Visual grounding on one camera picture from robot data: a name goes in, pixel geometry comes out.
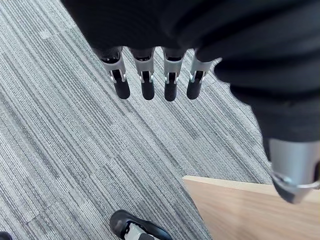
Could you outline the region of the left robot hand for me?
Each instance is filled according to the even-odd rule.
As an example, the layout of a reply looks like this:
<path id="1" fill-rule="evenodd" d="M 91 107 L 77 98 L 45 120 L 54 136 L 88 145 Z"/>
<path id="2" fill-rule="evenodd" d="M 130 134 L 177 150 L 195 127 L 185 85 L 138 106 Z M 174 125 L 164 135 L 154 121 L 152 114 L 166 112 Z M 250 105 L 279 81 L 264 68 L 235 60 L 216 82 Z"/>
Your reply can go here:
<path id="1" fill-rule="evenodd" d="M 154 97 L 154 50 L 164 60 L 164 96 L 173 101 L 183 57 L 193 49 L 187 97 L 210 68 L 250 106 L 287 202 L 320 183 L 320 3 L 317 0 L 64 0 L 121 99 L 130 96 L 128 47 L 146 100 Z"/>

